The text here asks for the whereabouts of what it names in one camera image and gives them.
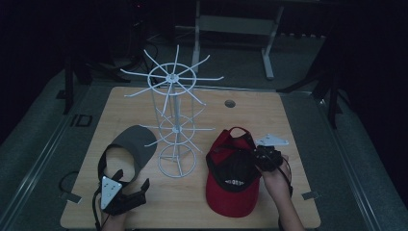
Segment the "cap logo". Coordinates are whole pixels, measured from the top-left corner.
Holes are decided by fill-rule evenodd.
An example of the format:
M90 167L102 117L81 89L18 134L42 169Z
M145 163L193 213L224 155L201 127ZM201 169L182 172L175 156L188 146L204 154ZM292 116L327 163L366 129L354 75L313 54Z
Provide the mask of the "cap logo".
M229 185L235 185L235 186L241 186L245 184L245 182L239 181L239 180L226 180L225 183Z

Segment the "tabletop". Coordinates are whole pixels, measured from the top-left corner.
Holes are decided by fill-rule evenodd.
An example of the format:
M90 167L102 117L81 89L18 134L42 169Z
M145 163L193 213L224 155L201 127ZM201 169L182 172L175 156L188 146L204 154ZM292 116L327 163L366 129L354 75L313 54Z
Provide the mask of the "tabletop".
M91 207L92 196L97 189L97 163L116 136L133 125L157 126L155 111L150 92L135 97L124 97L126 94L140 92L141 88L113 88L105 109L99 120L89 150L78 174L72 193L80 195L79 204L67 202L61 218L65 228L94 228L94 217ZM146 178L150 180L150 188L146 193L147 203L128 214L128 228L273 228L277 227L278 213L262 182L258 203L254 211L244 218L227 218L221 216L208 206L205 197L205 185L208 174L205 156L211 144L223 129L241 126L251 132L254 140L266 134L272 134L289 142L288 145L276 146L278 150L289 156L293 174L293 204L300 219L307 228L320 225L319 212L313 199L304 199L303 193L311 189L303 165L291 125L288 122L280 96L276 92L250 90L194 90L192 93L206 105L194 119L199 128L213 130L197 131L192 142L197 148L196 165L192 173L181 178L164 175L158 167L158 153L167 143L158 143L156 153L141 170L138 179L126 187L129 193L140 189ZM182 108L197 108L199 104L190 100L190 94L184 94L180 101ZM156 95L156 106L164 105L165 97ZM225 102L232 100L235 107L226 107ZM150 130L156 138L159 131ZM112 149L108 155L108 174L116 169L124 169L124 179L132 178L132 157L123 149Z

